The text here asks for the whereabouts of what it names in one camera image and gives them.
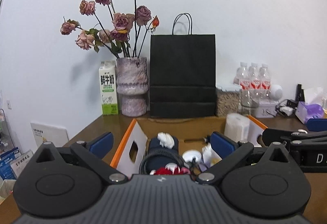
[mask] cardboard box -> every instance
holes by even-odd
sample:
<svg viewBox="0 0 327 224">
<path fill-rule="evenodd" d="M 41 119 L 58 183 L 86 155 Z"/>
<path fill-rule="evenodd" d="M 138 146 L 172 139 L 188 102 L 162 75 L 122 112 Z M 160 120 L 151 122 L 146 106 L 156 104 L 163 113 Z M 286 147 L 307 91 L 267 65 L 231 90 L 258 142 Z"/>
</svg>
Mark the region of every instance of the cardboard box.
<svg viewBox="0 0 327 224">
<path fill-rule="evenodd" d="M 267 128 L 258 120 L 249 116 L 249 142 L 255 146 L 257 138 Z M 110 163 L 128 177 L 139 173 L 139 167 L 143 160 L 149 141 L 157 137 L 159 132 L 169 133 L 179 140 L 179 154 L 182 155 L 190 149 L 202 150 L 206 144 L 203 141 L 185 142 L 186 139 L 200 139 L 217 131 L 224 133 L 225 117 L 204 117 L 195 119 L 133 119 L 128 127 L 118 149 Z"/>
</svg>

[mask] white tissue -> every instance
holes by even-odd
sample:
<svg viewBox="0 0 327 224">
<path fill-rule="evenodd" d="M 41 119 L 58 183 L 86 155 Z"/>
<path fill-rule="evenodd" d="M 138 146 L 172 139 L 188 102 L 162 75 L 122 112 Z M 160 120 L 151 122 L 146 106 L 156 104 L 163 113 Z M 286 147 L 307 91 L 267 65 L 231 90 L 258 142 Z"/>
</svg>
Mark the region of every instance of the white tissue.
<svg viewBox="0 0 327 224">
<path fill-rule="evenodd" d="M 174 139 L 170 134 L 166 134 L 163 132 L 158 133 L 158 139 L 160 140 L 160 145 L 162 147 L 172 149 L 175 145 Z"/>
<path fill-rule="evenodd" d="M 202 156 L 203 156 L 203 162 L 204 164 L 210 164 L 212 159 L 212 147 L 209 143 L 205 147 L 202 148 Z"/>
</svg>

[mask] blue gripper pad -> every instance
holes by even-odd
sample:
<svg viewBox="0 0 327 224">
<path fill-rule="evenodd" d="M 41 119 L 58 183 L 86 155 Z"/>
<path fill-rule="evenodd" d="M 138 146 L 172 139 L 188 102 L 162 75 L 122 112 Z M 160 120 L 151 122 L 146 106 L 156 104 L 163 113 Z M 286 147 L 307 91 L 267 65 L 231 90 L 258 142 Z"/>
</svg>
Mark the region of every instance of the blue gripper pad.
<svg viewBox="0 0 327 224">
<path fill-rule="evenodd" d="M 305 125 L 310 132 L 327 131 L 327 119 L 309 119 Z"/>
<path fill-rule="evenodd" d="M 112 149 L 112 147 L 113 134 L 111 132 L 107 132 L 88 143 L 89 151 L 96 155 L 99 159 L 103 159 L 104 156 Z"/>
<path fill-rule="evenodd" d="M 211 147 L 222 159 L 233 153 L 238 144 L 221 133 L 213 132 L 210 137 Z"/>
</svg>

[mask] wall outlet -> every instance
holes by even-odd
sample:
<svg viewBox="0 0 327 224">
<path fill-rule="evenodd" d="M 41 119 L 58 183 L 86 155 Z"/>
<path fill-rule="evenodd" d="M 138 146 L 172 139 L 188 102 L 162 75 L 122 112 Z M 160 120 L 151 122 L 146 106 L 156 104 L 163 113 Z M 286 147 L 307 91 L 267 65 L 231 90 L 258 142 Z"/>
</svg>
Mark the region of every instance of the wall outlet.
<svg viewBox="0 0 327 224">
<path fill-rule="evenodd" d="M 53 142 L 56 147 L 62 147 L 69 140 L 65 128 L 37 123 L 31 123 L 31 128 L 38 147 L 47 141 Z"/>
<path fill-rule="evenodd" d="M 11 110 L 11 103 L 10 103 L 10 100 L 7 100 L 7 108 L 8 108 L 9 110 Z"/>
</svg>

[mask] purple marbled vase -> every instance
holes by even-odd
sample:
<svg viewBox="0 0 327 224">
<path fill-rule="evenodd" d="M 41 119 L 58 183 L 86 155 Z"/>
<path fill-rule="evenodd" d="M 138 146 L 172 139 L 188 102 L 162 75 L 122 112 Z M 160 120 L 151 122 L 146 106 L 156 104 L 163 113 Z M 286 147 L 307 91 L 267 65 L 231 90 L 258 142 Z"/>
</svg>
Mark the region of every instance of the purple marbled vase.
<svg viewBox="0 0 327 224">
<path fill-rule="evenodd" d="M 142 116 L 147 112 L 144 98 L 149 90 L 147 58 L 117 59 L 117 92 L 122 95 L 122 114 L 129 117 Z"/>
</svg>

